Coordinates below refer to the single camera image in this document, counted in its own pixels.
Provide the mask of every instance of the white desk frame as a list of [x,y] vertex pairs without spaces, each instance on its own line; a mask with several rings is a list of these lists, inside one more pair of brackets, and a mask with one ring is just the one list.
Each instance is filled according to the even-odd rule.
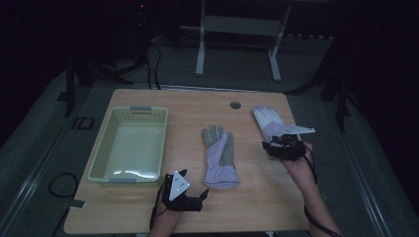
[[200,48],[198,51],[196,69],[197,76],[204,75],[204,64],[206,59],[206,32],[222,32],[276,37],[277,40],[274,47],[268,50],[268,56],[271,63],[271,70],[274,81],[281,81],[281,74],[277,61],[277,53],[281,40],[284,36],[284,31],[287,25],[290,11],[291,7],[288,7],[281,21],[211,16],[206,15],[206,0],[202,0]]

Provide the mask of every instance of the table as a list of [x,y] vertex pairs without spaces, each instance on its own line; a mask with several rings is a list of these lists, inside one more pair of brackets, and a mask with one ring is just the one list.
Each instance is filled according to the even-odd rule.
[[[240,109],[230,106],[232,101]],[[222,125],[234,136],[234,165],[240,185],[230,190],[209,191],[201,212],[185,212],[175,232],[237,232],[307,229],[303,199],[287,170],[262,148],[262,134],[252,108],[274,108],[285,123],[293,115],[283,94],[225,91],[175,91],[119,89],[113,94],[104,121],[114,106],[156,106],[169,110],[162,176],[187,169],[197,197],[207,187],[207,169],[201,130]],[[103,133],[104,125],[98,137]],[[96,140],[93,149],[98,148]],[[90,156],[75,199],[82,208],[71,208],[64,224],[69,234],[147,233],[158,187],[139,184],[104,184],[87,180]]]
[[197,68],[195,71],[196,75],[202,76],[204,74],[204,64],[206,58],[206,32],[221,32],[275,37],[275,44],[272,49],[268,50],[268,57],[274,81],[281,81],[277,53],[280,48],[281,40],[284,36],[290,11],[291,7],[289,6],[287,7],[287,11],[281,21],[214,16],[206,13],[206,0],[202,0],[200,47],[198,50]]

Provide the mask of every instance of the glove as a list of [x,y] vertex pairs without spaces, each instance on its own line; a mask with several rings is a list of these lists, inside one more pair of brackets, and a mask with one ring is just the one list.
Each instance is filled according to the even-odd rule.
[[287,127],[276,111],[269,107],[257,106],[253,108],[253,115],[266,142],[271,142],[272,136],[284,135]]
[[233,164],[233,135],[222,126],[212,125],[202,131],[207,147],[206,186],[214,189],[229,189],[239,184]]

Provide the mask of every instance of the dark background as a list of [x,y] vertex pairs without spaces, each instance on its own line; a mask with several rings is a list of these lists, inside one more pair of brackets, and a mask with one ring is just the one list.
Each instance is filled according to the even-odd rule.
[[[231,1],[224,7],[214,4],[208,10],[221,15],[233,12],[238,16],[276,18],[275,11],[255,12],[252,4],[251,1]],[[281,4],[293,5],[288,34],[335,39],[319,73],[349,68],[346,70],[350,78],[348,88],[356,96],[360,111],[370,122],[401,186],[418,212],[419,194],[415,185],[419,180],[418,155],[412,138],[418,130],[415,97],[419,78],[418,1],[355,1],[351,4],[337,0],[326,3],[289,1]],[[177,40],[179,26],[199,25],[199,9],[200,2],[196,0],[152,3],[2,0],[0,145],[19,125],[50,80],[65,69],[70,56],[88,55],[108,65],[115,65],[119,58],[141,60],[146,54],[152,27]],[[83,68],[85,61],[79,62]]]

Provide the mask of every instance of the plastic tray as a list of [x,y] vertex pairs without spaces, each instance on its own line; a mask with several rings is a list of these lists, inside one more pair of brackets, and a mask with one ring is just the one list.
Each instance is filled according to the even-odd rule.
[[160,177],[167,108],[114,107],[106,121],[88,179],[156,182]]

